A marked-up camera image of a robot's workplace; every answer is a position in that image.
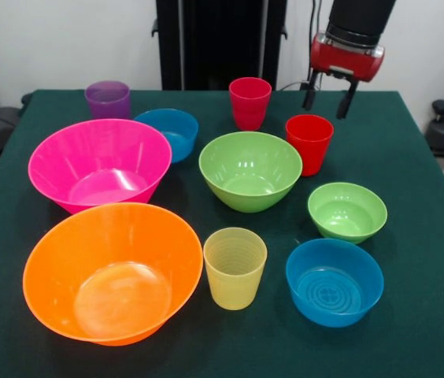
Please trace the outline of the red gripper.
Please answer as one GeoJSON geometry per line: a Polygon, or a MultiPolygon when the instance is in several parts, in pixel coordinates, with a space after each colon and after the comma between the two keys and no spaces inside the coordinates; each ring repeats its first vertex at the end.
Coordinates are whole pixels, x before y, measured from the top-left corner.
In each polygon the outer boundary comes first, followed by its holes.
{"type": "Polygon", "coordinates": [[[383,63],[383,46],[358,48],[341,44],[318,32],[310,50],[312,73],[305,86],[305,99],[302,107],[311,110],[316,97],[316,80],[320,73],[341,79],[350,79],[350,87],[339,103],[336,118],[345,119],[356,94],[359,81],[370,82],[383,63]]]}

